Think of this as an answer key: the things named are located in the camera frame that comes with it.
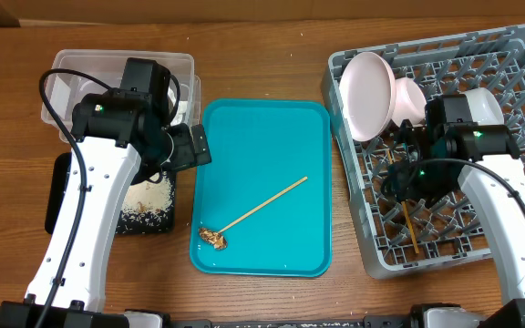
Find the wooden chopstick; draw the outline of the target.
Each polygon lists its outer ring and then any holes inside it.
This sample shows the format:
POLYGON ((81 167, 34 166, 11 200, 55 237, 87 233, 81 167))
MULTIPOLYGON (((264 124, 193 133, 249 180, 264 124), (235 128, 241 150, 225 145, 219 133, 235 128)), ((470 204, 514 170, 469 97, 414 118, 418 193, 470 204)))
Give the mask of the wooden chopstick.
MULTIPOLYGON (((387 156, 388 162, 390 164, 392 164, 392 163, 394 163, 396 161, 396 156, 394 154, 394 151, 395 151, 395 146, 393 146, 391 149, 388 149, 386 151, 386 156, 387 156)), ((412 242, 415 254, 418 255, 420 253, 420 251, 419 251, 419 248, 418 248, 418 245, 417 245, 417 238, 416 238, 414 226, 413 226, 413 223, 412 223, 412 220, 411 220, 411 216, 409 215, 409 212, 408 212, 408 201, 407 200, 402 200, 401 201, 401 206, 402 206, 402 210, 403 210, 403 214, 404 214, 404 217, 405 217, 405 220, 406 220, 407 227, 409 229, 410 239, 411 239, 411 242, 412 242)))
POLYGON ((289 191, 295 189, 296 187, 298 187, 299 185, 303 184, 304 182, 306 182, 308 180, 308 177, 307 176, 304 176, 302 178, 300 178, 299 180, 297 180, 295 183, 291 184, 290 186, 286 187, 284 190, 281 190, 279 191, 277 194, 271 196, 268 200, 265 200, 263 203, 257 205, 256 207, 254 207, 253 209, 247 211, 246 213, 244 213, 241 217, 237 218, 236 220, 232 221, 231 223, 229 223, 228 225, 226 225, 224 228, 222 228, 221 230, 217 231, 218 233, 224 233, 225 231, 227 231, 229 228, 235 226, 236 224, 238 224, 239 222, 241 222, 242 220, 248 218, 249 216, 253 215, 256 211, 262 209, 263 207, 269 205, 270 203, 272 203, 273 201, 279 199, 280 197, 282 197, 284 194, 288 193, 289 191))

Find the pink bowl with rice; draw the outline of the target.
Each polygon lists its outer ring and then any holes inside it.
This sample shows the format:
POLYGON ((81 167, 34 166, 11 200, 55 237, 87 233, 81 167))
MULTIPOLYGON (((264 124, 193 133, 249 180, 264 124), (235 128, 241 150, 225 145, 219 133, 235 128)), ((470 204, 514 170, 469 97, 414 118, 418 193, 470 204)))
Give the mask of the pink bowl with rice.
POLYGON ((425 119, 426 98, 418 84, 408 77, 395 81, 396 100, 392 121, 399 127, 405 119, 417 125, 425 119))

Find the grey-white bowl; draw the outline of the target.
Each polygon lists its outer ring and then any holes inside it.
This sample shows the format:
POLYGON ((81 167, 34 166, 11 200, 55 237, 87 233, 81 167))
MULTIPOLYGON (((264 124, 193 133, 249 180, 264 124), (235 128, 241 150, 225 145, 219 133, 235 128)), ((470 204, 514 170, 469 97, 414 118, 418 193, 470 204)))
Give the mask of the grey-white bowl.
POLYGON ((504 117, 499 102, 484 87, 462 92, 468 101, 471 117, 480 126, 503 125, 504 117))

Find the brown food scraps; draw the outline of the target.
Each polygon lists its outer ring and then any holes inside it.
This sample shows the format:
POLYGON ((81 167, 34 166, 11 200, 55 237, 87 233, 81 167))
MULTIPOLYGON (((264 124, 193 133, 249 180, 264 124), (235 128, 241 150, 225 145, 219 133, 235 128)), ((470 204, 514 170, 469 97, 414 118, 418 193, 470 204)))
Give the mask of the brown food scraps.
POLYGON ((221 233, 204 227, 199 228, 198 233, 200 238, 210 244, 215 250, 222 251, 227 248, 228 243, 221 233))

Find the pink plate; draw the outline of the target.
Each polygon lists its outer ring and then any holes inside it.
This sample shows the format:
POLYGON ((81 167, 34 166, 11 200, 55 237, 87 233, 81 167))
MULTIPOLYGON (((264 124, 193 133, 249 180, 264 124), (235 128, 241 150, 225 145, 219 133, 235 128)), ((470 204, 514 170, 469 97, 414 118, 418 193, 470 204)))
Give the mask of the pink plate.
POLYGON ((386 128, 394 111, 395 83, 390 65, 373 52, 356 55, 346 66, 339 91, 354 140, 368 141, 386 128))

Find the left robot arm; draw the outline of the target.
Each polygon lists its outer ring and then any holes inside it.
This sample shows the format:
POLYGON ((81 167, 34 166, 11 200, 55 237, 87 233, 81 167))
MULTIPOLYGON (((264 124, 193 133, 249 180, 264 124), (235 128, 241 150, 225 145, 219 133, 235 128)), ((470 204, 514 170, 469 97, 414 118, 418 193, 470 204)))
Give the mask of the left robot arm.
POLYGON ((147 310, 104 313, 108 258, 130 186, 211 162, 204 128, 174 124, 178 79, 154 60, 128 58, 119 87, 87 94, 66 127, 39 94, 72 148, 67 184, 46 255, 22 302, 2 302, 0 327, 167 327, 147 310))

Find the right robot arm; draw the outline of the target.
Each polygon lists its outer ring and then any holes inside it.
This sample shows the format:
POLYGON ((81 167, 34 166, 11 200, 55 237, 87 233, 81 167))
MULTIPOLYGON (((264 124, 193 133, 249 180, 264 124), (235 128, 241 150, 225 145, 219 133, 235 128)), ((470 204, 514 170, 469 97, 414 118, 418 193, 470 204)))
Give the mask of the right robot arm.
POLYGON ((525 327, 525 171, 497 99, 485 88, 437 97, 424 125, 403 120, 395 141, 417 156, 389 166, 382 194, 433 205, 460 190, 489 244, 503 302, 488 317, 448 303, 415 305, 407 325, 525 327))

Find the grey dishwasher rack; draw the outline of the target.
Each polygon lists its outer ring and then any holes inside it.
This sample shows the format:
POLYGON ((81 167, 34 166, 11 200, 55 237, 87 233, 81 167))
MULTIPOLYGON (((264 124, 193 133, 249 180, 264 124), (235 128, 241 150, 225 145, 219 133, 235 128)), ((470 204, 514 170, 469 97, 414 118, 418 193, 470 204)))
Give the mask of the grey dishwasher rack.
MULTIPOLYGON (((525 170, 525 25, 374 46, 396 77, 413 79, 426 98, 488 89, 498 100, 506 125, 521 151, 525 170)), ((380 192, 395 146, 390 130, 366 142, 352 138, 339 83, 354 50, 330 55, 322 94, 343 159, 349 208, 366 272, 377 279, 447 268, 490 255, 483 230, 467 197, 447 194, 435 205, 408 203, 420 253, 415 254, 401 204, 380 192)))

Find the spilled rice pile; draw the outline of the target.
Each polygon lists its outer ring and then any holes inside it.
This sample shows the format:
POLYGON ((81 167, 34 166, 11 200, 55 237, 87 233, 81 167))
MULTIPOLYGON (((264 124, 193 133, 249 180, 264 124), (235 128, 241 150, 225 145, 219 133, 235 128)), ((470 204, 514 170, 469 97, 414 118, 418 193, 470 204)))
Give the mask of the spilled rice pile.
POLYGON ((174 226, 176 174, 159 184, 148 181, 129 187, 116 228, 117 234, 169 232, 174 226))

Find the black tray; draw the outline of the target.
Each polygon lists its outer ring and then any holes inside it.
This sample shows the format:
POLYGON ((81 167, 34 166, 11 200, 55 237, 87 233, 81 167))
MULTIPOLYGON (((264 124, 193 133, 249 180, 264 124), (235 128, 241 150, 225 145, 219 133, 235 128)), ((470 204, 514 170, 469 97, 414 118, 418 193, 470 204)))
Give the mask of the black tray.
MULTIPOLYGON (((72 155, 64 153, 54 164, 46 210, 45 230, 52 234, 66 191, 72 155)), ((117 234, 165 233, 174 226, 176 174, 165 172, 159 184, 142 182, 129 187, 119 214, 117 234)))

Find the teal serving tray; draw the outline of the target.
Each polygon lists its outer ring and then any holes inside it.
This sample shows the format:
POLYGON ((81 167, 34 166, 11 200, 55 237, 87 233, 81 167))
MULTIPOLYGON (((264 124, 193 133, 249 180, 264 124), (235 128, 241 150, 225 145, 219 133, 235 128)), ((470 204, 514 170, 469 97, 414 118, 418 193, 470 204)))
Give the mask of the teal serving tray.
POLYGON ((319 103, 218 99, 202 125, 211 163, 197 169, 190 259, 202 272, 317 277, 332 260, 332 140, 319 103), (308 180, 222 233, 215 250, 198 233, 219 231, 300 178, 308 180))

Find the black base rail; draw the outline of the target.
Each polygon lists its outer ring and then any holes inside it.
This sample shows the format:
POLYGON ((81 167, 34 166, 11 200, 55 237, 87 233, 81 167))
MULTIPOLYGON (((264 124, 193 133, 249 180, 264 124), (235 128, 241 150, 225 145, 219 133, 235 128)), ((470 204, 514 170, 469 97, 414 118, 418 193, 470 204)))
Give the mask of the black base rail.
POLYGON ((171 328, 411 328, 407 315, 367 315, 363 319, 319 321, 242 321, 171 320, 171 328))

